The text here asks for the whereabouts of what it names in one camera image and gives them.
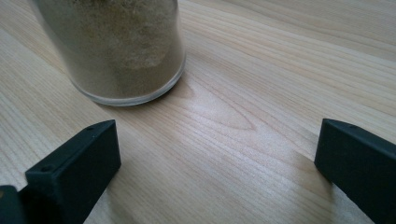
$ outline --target screw hole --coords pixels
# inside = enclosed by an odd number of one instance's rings
[[[48,171],[51,171],[52,169],[53,169],[52,165],[46,165],[46,166],[43,166],[40,171],[41,172],[48,172]]]

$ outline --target glass jar bottom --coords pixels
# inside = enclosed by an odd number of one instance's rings
[[[122,99],[112,99],[112,98],[106,98],[106,97],[101,97],[97,96],[94,94],[91,94],[89,92],[84,91],[82,88],[80,88],[76,83],[73,83],[73,85],[76,87],[77,90],[79,90],[82,94],[90,98],[92,101],[101,104],[101,105],[113,105],[113,106],[129,106],[129,105],[141,105],[143,103],[152,101],[162,95],[164,95],[166,92],[172,89],[172,87],[175,86],[177,81],[180,79],[181,74],[184,71],[184,66],[186,63],[186,57],[184,57],[183,62],[180,65],[180,68],[177,70],[175,75],[161,88],[158,90],[147,94],[143,96],[137,96],[137,97],[131,97],[131,98],[122,98]]]

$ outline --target jar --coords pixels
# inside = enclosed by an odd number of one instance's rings
[[[29,1],[72,83],[97,103],[145,103],[183,72],[177,0]]]

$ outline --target wood grain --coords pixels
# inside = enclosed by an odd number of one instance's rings
[[[323,118],[396,143],[396,3],[179,0],[182,79],[97,105],[25,0],[0,0],[0,185],[86,126],[118,125],[122,167],[86,223],[372,223],[313,163]]]

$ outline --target table surface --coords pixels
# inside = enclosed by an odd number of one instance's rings
[[[179,8],[181,80],[111,107],[75,90],[26,0],[0,0],[0,185],[115,119],[122,166],[86,223],[372,223],[313,159],[323,118],[396,143],[396,2]]]

